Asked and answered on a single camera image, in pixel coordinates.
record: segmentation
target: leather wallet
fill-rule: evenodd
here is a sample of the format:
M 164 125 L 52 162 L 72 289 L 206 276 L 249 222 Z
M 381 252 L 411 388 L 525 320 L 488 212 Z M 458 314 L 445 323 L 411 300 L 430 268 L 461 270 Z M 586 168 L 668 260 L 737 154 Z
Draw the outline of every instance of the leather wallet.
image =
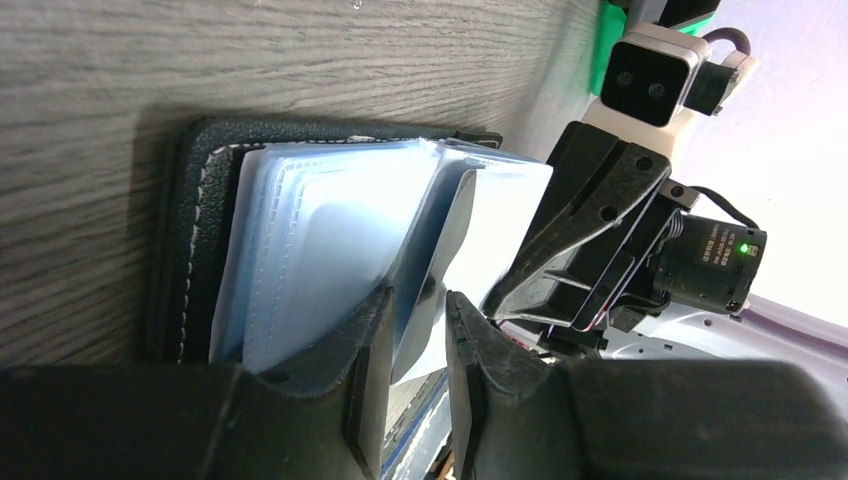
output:
M 495 133 L 449 128 L 222 117 L 191 125 L 176 150 L 160 213 L 148 315 L 147 360 L 207 363 L 245 153 L 271 143 L 458 138 L 499 148 Z

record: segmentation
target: screw hole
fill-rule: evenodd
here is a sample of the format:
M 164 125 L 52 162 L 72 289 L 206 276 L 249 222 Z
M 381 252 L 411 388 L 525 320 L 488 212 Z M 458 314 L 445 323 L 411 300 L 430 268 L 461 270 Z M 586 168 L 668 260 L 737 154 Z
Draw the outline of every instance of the screw hole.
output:
M 283 383 L 291 380 L 291 375 L 286 372 L 265 372 L 259 376 L 268 383 Z
M 604 207 L 601 209 L 601 220 L 611 222 L 618 217 L 618 211 L 612 207 Z
M 642 157 L 639 160 L 636 160 L 636 170 L 639 170 L 640 172 L 648 171 L 653 166 L 654 162 L 652 162 L 648 157 Z

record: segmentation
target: card holder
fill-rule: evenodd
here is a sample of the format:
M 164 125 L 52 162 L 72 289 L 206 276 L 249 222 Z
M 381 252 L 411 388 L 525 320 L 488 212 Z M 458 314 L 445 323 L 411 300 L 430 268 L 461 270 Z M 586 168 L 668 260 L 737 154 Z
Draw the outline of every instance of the card holder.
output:
M 213 349 L 222 340 L 229 348 L 210 360 L 264 371 L 349 318 L 398 254 L 438 163 L 434 147 L 416 139 L 249 154 L 264 155 L 264 174 L 254 178 L 247 229 L 230 238 L 231 247 L 246 238 L 227 258 L 238 288 L 228 295 L 222 284 L 213 320 Z
M 166 182 L 150 289 L 145 358 L 207 363 L 241 164 L 272 143 L 387 142 L 459 138 L 498 148 L 494 133 L 449 128 L 221 117 L 191 125 Z

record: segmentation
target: gray wooden table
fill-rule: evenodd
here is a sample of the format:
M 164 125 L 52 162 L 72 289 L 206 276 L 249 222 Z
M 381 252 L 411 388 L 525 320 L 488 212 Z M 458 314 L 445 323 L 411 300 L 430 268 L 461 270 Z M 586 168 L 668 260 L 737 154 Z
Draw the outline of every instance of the gray wooden table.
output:
M 594 0 L 0 0 L 0 365 L 135 358 L 163 159 L 204 114 L 489 129 L 547 156 Z

